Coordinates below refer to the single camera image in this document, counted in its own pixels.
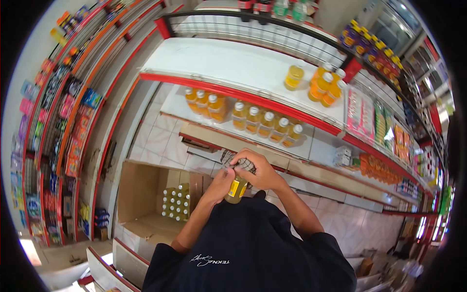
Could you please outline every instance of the wall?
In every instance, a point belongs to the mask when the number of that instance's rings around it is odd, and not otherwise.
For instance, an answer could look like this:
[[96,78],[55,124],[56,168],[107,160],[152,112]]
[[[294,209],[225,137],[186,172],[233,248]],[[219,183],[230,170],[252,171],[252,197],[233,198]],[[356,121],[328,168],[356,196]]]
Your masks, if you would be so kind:
[[338,37],[367,3],[368,0],[320,0],[315,25]]
[[47,58],[55,46],[56,41],[50,36],[50,30],[55,27],[56,21],[68,10],[76,12],[83,5],[91,7],[96,0],[56,0],[42,16],[31,32],[26,45],[18,59],[5,102],[5,110],[1,128],[1,171],[3,183],[7,193],[7,201],[13,223],[17,231],[24,231],[18,210],[13,209],[10,195],[10,156],[13,134],[18,132],[22,114],[19,111],[21,102],[21,86],[25,79],[34,81],[35,75],[40,71],[41,64]]

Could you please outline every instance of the product box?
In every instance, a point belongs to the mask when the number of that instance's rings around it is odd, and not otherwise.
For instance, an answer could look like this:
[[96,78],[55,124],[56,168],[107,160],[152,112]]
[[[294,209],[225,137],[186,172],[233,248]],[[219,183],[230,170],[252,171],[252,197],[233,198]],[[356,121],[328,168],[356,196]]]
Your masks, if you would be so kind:
[[163,191],[189,183],[191,213],[211,182],[205,174],[127,160],[118,189],[118,221],[153,245],[171,244],[185,222],[162,216]]

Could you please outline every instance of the water bottle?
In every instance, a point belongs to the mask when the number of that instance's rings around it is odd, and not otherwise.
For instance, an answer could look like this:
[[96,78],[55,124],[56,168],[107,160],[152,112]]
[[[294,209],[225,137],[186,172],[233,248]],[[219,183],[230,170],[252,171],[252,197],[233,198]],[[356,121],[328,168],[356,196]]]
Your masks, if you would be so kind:
[[296,25],[301,26],[307,17],[308,7],[306,6],[306,1],[307,0],[300,0],[299,2],[296,2],[293,7],[292,22]]

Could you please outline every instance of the white tile floor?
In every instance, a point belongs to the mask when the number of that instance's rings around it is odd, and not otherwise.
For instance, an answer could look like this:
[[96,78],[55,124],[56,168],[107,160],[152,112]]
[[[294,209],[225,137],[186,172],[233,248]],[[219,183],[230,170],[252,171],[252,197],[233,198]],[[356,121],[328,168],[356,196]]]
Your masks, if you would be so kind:
[[[183,122],[159,114],[159,109],[171,87],[171,84],[163,84],[158,91],[143,118],[128,157],[213,176],[220,169],[221,164],[187,153],[188,147],[181,142],[182,138],[178,135]],[[252,190],[246,195],[255,192],[256,190]],[[345,255],[358,254],[363,249],[369,248],[387,251],[396,242],[403,221],[401,216],[375,213],[306,194],[299,196],[315,212],[325,231],[336,237]],[[268,191],[266,200],[286,214],[281,201],[273,191]],[[135,235],[124,231],[124,228],[118,224],[115,227],[115,236],[130,247],[134,247]]]

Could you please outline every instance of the pink package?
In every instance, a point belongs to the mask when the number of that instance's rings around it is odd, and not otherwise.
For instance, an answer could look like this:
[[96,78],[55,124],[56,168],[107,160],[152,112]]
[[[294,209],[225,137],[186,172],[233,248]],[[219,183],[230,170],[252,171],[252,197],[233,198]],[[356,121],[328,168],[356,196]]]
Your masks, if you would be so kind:
[[32,101],[26,98],[21,99],[20,111],[24,113],[25,115],[29,116],[31,109],[32,109]]
[[67,94],[65,99],[63,100],[63,103],[62,103],[62,108],[60,109],[60,117],[63,118],[63,119],[68,119],[68,117],[70,116],[70,112],[71,112],[71,109],[73,108],[73,104],[75,102],[75,99]]

